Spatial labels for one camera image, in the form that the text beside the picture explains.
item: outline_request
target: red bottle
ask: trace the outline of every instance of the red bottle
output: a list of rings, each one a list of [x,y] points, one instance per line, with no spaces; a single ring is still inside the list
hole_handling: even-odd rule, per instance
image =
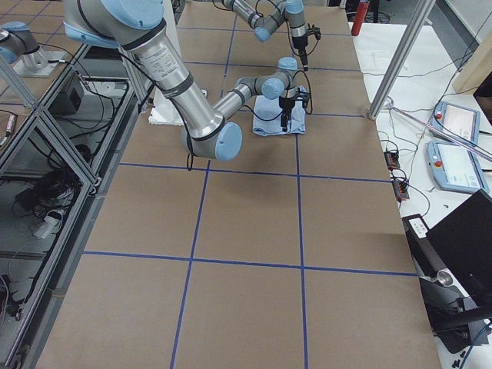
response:
[[[358,36],[361,31],[362,23],[366,19],[367,10],[369,9],[369,2],[367,0],[361,0],[357,7],[357,14],[355,15],[354,25],[352,25],[352,35]]]

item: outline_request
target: white sticker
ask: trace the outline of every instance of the white sticker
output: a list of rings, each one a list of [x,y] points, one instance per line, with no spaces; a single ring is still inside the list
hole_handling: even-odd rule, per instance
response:
[[[427,237],[427,227],[420,218],[410,219],[409,223],[419,238]]]
[[[162,81],[167,75],[178,69],[175,57],[166,47],[140,60],[155,81]]]

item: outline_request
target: power strip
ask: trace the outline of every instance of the power strip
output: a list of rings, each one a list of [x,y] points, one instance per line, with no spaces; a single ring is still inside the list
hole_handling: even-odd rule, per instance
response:
[[[393,185],[394,196],[397,198],[398,202],[402,202],[410,198],[408,195],[408,190],[405,188],[404,182],[401,179],[394,178],[391,184]]]
[[[400,162],[398,161],[398,154],[396,152],[385,151],[384,160],[389,170],[400,169]]]

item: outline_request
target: blue cloth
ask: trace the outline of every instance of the blue cloth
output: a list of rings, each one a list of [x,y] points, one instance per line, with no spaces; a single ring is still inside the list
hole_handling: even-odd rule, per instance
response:
[[[264,96],[256,97],[254,103],[254,113],[263,119],[272,119],[276,117],[282,109],[278,106],[278,99],[268,100]],[[306,133],[306,124],[304,118],[306,111],[302,108],[302,101],[296,101],[292,109],[291,121],[287,124],[287,132],[282,131],[280,126],[281,117],[273,121],[264,121],[256,116],[253,117],[253,133],[260,136],[288,135],[291,133]]]

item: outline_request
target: light blue joint cap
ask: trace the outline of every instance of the light blue joint cap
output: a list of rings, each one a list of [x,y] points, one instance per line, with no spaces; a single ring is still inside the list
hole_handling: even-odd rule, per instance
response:
[[[285,10],[291,14],[299,14],[304,11],[302,0],[287,0]]]
[[[164,17],[163,0],[101,0],[113,17],[135,29],[153,29]]]
[[[66,22],[63,22],[65,26],[65,33],[69,38],[72,38],[83,44],[89,44],[93,46],[99,46],[100,48],[118,48],[118,43],[115,40],[108,40],[92,33],[88,33],[83,29],[72,27]]]
[[[229,161],[238,156],[243,145],[241,128],[233,121],[228,122],[218,134],[215,144],[217,160]]]
[[[9,22],[5,23],[2,28],[9,32],[29,31],[29,27],[24,22]]]
[[[261,93],[264,97],[275,100],[284,92],[284,84],[278,78],[269,78],[261,86]]]
[[[297,71],[298,61],[290,56],[278,59],[278,67],[287,71]]]
[[[17,60],[17,55],[8,50],[7,48],[0,47],[0,55],[3,56],[6,62],[12,64]]]
[[[254,35],[260,42],[265,42],[270,39],[270,32],[268,32],[266,29],[262,27],[257,27],[254,29]]]

